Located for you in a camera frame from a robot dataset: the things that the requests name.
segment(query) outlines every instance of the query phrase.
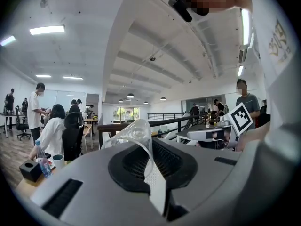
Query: woman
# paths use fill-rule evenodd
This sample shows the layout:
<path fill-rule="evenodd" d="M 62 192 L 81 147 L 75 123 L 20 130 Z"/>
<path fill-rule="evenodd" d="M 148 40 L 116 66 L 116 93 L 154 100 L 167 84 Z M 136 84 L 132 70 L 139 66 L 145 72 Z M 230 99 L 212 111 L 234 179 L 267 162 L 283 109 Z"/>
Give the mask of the woman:
<path fill-rule="evenodd" d="M 42 150 L 51 156 L 63 154 L 62 134 L 66 129 L 64 126 L 65 110 L 57 104 L 52 107 L 50 119 L 44 127 L 41 136 L 39 137 Z M 36 145 L 31 151 L 29 157 L 33 160 L 36 157 Z"/>

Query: white sleeve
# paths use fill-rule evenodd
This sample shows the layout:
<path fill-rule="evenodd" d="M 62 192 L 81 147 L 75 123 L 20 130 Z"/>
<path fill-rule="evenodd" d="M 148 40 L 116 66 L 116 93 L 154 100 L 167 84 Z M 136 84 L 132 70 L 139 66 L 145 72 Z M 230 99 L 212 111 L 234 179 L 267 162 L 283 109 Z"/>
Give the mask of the white sleeve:
<path fill-rule="evenodd" d="M 30 105 L 31 105 L 31 109 L 32 110 L 36 110 L 39 109 L 39 102 L 38 102 L 38 98 L 37 97 L 33 97 L 30 101 Z"/>
<path fill-rule="evenodd" d="M 54 120 L 49 120 L 49 122 L 47 123 L 47 125 L 43 129 L 42 134 L 39 137 L 39 140 L 40 140 L 40 143 L 41 143 L 41 148 L 42 148 L 43 151 L 48 147 L 48 145 L 49 145 L 49 143 L 50 143 L 50 141 L 51 141 L 51 139 L 52 139 L 52 137 L 55 133 L 55 127 L 56 127 L 55 121 Z"/>

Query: window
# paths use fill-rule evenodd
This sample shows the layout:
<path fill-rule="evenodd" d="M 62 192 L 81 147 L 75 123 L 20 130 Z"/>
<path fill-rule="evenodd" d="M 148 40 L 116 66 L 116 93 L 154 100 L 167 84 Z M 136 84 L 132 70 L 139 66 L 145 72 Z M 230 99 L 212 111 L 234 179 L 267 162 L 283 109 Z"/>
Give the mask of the window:
<path fill-rule="evenodd" d="M 114 121 L 135 121 L 139 119 L 139 108 L 115 107 L 113 110 Z"/>

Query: gray t-shirt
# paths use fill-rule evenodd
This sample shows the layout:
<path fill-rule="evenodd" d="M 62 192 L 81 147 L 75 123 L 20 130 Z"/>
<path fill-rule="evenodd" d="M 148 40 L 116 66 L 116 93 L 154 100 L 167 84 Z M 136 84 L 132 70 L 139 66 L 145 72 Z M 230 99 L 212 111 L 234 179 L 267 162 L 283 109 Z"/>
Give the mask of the gray t-shirt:
<path fill-rule="evenodd" d="M 239 97 L 236 101 L 236 106 L 240 103 L 245 105 L 249 113 L 260 110 L 257 97 L 251 93 L 249 93 L 246 97 Z M 249 130 L 250 129 L 255 129 L 255 119 L 253 119 L 253 123 L 249 127 Z"/>

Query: chair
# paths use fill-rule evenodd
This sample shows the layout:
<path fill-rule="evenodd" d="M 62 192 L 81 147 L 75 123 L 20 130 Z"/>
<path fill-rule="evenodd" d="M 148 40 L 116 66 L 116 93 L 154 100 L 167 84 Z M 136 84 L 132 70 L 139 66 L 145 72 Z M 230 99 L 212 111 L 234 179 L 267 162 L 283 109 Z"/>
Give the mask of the chair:
<path fill-rule="evenodd" d="M 62 140 L 65 161 L 73 161 L 81 155 L 81 139 L 84 133 L 81 112 L 72 112 L 64 120 L 66 129 Z"/>
<path fill-rule="evenodd" d="M 19 117 L 19 110 L 16 109 L 16 119 L 17 119 L 17 124 L 16 124 L 16 127 L 17 127 L 17 130 L 20 130 L 22 131 L 21 134 L 17 135 L 17 138 L 21 141 L 21 138 L 22 137 L 28 137 L 28 139 L 30 139 L 31 137 L 31 134 L 29 133 L 25 133 L 25 131 L 27 129 L 29 129 L 29 126 L 28 124 L 25 123 L 25 120 L 27 120 L 27 118 L 23 118 L 23 123 L 20 123 L 20 117 Z"/>

